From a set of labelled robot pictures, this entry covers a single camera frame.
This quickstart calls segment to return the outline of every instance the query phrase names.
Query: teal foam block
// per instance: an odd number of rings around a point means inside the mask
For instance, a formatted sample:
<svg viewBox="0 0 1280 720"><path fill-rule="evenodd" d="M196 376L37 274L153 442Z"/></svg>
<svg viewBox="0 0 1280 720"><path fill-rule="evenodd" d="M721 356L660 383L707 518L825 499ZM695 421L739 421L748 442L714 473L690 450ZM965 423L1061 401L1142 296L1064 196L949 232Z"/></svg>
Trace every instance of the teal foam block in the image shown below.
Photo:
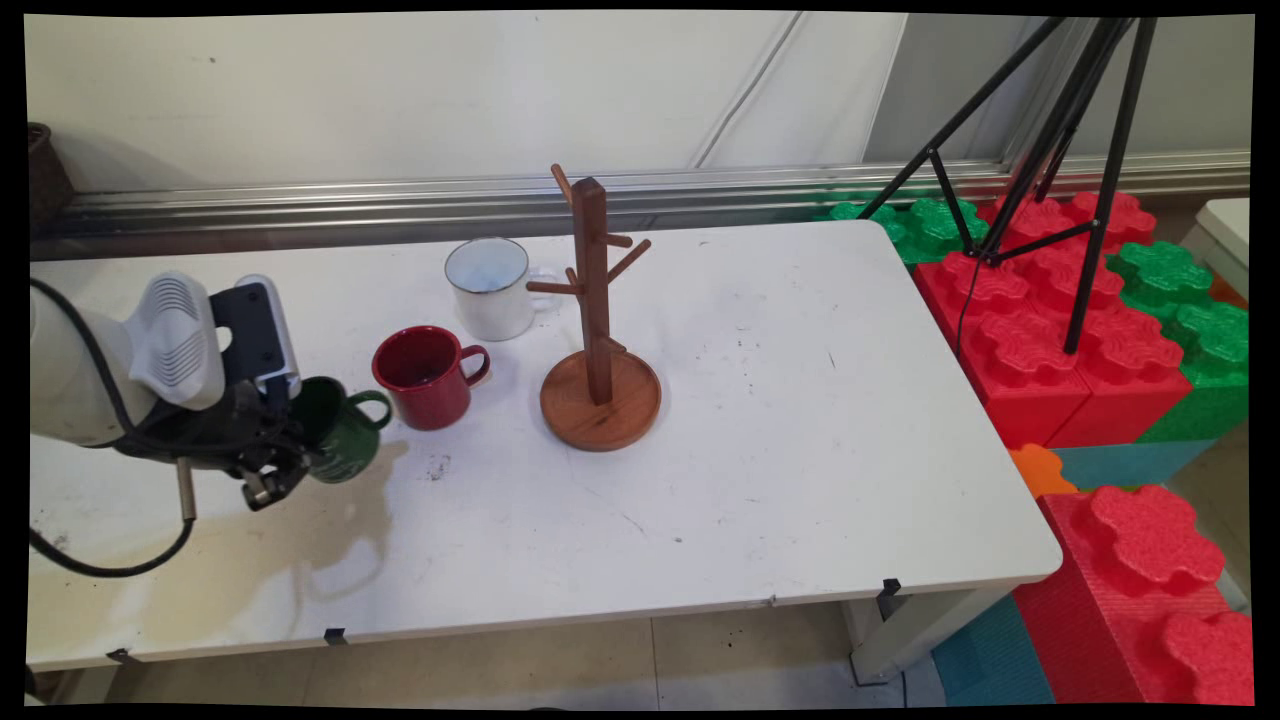
<svg viewBox="0 0 1280 720"><path fill-rule="evenodd" d="M1005 596L933 650L947 707L1052 705L1053 692L1014 596Z"/></svg>
<svg viewBox="0 0 1280 720"><path fill-rule="evenodd" d="M1140 442L1097 447L1055 447L1062 459L1062 477L1091 491L1102 486L1155 486L1196 460L1217 439Z"/></svg>

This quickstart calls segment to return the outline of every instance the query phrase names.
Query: white table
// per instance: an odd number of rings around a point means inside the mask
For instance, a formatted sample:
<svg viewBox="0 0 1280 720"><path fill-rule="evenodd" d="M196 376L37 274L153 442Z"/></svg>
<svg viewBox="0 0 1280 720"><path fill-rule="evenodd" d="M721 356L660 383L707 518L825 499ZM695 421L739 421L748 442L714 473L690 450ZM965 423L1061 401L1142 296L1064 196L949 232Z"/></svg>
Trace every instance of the white table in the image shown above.
<svg viewBox="0 0 1280 720"><path fill-rule="evenodd" d="M888 238L869 222L652 232L611 286L613 334L663 383L636 445L571 450L538 409L581 348L572 301L488 343L492 378L456 425L393 421L375 464L250 512L196 478L200 519L168 565L95 580L29 557L36 670L916 594L858 638L867 679L927 652L1061 551ZM572 240L525 238L563 268ZM376 387L389 333L454 318L454 243L37 263L81 307L127 316L147 281L211 292L270 275L305 375ZM174 469L31 438L31 518L74 556L119 565L178 530Z"/></svg>
<svg viewBox="0 0 1280 720"><path fill-rule="evenodd" d="M1249 299L1249 199L1210 200L1196 213L1183 247Z"/></svg>

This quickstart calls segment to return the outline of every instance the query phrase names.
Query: floor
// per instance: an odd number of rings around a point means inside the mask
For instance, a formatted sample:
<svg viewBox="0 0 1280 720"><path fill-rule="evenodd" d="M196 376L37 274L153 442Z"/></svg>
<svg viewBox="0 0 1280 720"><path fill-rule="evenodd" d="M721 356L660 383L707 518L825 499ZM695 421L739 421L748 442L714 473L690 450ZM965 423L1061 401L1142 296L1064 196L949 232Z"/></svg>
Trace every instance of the floor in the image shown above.
<svg viewBox="0 0 1280 720"><path fill-rule="evenodd" d="M1222 588L1222 594L1233 609L1252 615L1249 421L1222 436L1166 486L1192 503L1197 529L1226 556L1228 582L1235 587Z"/></svg>
<svg viewBox="0 0 1280 720"><path fill-rule="evenodd" d="M530 710L942 706L925 659L859 688L836 603L122 666L109 702Z"/></svg>

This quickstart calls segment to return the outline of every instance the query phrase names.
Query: foam building block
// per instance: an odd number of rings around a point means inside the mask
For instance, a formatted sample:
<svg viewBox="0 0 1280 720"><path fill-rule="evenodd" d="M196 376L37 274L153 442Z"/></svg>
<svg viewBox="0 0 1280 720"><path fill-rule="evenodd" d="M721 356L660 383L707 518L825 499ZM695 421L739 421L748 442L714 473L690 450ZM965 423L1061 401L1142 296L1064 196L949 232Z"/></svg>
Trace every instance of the foam building block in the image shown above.
<svg viewBox="0 0 1280 720"><path fill-rule="evenodd" d="M1062 205L1062 214L1079 225L1093 219L1098 209L1097 192L1076 192L1070 202ZM1111 200L1111 218L1102 238L1102 252L1111 254L1126 242L1151 245L1155 242L1156 217L1139 208L1138 199L1117 192Z"/></svg>
<svg viewBox="0 0 1280 720"><path fill-rule="evenodd" d="M1160 320L1132 307L1085 315L1075 369L1089 397L1048 447L1133 443L1192 392L1179 370L1183 348L1160 331Z"/></svg>
<svg viewBox="0 0 1280 720"><path fill-rule="evenodd" d="M987 223L978 219L978 209L973 202L959 201L960 217L965 220L969 237L974 243L987 237ZM913 273L920 263L937 263L947 252L964 249L960 229L946 200L923 199L911 204L910 211L902 219L908 234L902 242L895 243L897 255Z"/></svg>
<svg viewBox="0 0 1280 720"><path fill-rule="evenodd" d="M1124 278L1120 300L1135 310L1169 323L1183 305L1208 305L1213 274L1196 265L1181 246L1128 243L1107 256L1107 269Z"/></svg>
<svg viewBox="0 0 1280 720"><path fill-rule="evenodd" d="M996 215L1004 206L1005 196L1001 195L993 205L983 206L978 213L978 218L986 220L989 225L996 222ZM1046 199L1043 202L1036 202L1032 197L1024 197L1012 219L1009 222L1009 227L1005 228L1005 234L1000 238L1000 250L1014 250L1015 247L1021 247L1078 224L1066 217L1062 211L1062 205L1057 200ZM1059 245L1070 242L1074 242L1074 240L1065 240Z"/></svg>
<svg viewBox="0 0 1280 720"><path fill-rule="evenodd" d="M1252 624L1187 501L1146 486L1037 502L1062 566L1012 594L1059 703L1253 703Z"/></svg>
<svg viewBox="0 0 1280 720"><path fill-rule="evenodd" d="M1249 314L1226 304L1183 305L1164 328L1183 347L1192 391L1137 442L1215 439L1249 416Z"/></svg>
<svg viewBox="0 0 1280 720"><path fill-rule="evenodd" d="M1011 265L983 265L974 279L975 264L975 259L963 252L950 252L941 263L922 263L915 268L915 286L952 350L960 310L970 287L973 297L964 314L970 328L988 313L1009 314L1027 306L1030 286Z"/></svg>
<svg viewBox="0 0 1280 720"><path fill-rule="evenodd" d="M1084 245L1051 245L1012 258L1005 264L1027 279L1028 297L1034 300L1041 310L1066 323L1075 307L1075 292L1080 286L1080 268L1084 266L1085 250ZM1089 314L1123 306L1120 301L1123 291L1124 278L1100 266L1089 291Z"/></svg>
<svg viewBox="0 0 1280 720"><path fill-rule="evenodd" d="M823 220L856 220L858 215L865 208L864 204L854 202L837 202L831 208L831 211L820 218ZM873 223L884 228L884 233L888 234L890 242L893 243L893 249L897 250L899 258L906 264L908 272L915 270L915 263L908 261L916 254L915 238L911 231L908 229L904 220L906 219L906 213L899 213L888 205L881 205L872 217L869 218Z"/></svg>
<svg viewBox="0 0 1280 720"><path fill-rule="evenodd" d="M1135 488L1169 482L1217 442L1197 439L1184 442L1139 442L1097 447L1059 447L1053 452L1062 461L1062 478L1091 491L1102 486Z"/></svg>
<svg viewBox="0 0 1280 720"><path fill-rule="evenodd" d="M1075 372L1078 355L1062 352L1064 333L1024 305L988 313L960 338L960 366L1005 447L1047 446L1089 397Z"/></svg>
<svg viewBox="0 0 1280 720"><path fill-rule="evenodd" d="M1053 702L1012 596L933 648L933 664L948 707Z"/></svg>
<svg viewBox="0 0 1280 720"><path fill-rule="evenodd" d="M1024 445L1010 450L1009 456L1032 491L1032 497L1064 492L1079 492L1074 484L1062 477L1062 459L1052 450L1038 445Z"/></svg>

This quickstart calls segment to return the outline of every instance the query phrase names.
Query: wicker basket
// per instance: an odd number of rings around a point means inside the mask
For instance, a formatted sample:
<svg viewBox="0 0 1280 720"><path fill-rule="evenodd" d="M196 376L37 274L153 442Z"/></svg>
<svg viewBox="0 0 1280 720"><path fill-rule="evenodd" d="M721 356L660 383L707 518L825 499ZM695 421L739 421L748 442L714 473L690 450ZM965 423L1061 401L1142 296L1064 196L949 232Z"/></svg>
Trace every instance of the wicker basket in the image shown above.
<svg viewBox="0 0 1280 720"><path fill-rule="evenodd" d="M51 142L52 131L27 123L27 174L29 181L31 237L45 229L72 201L76 188Z"/></svg>

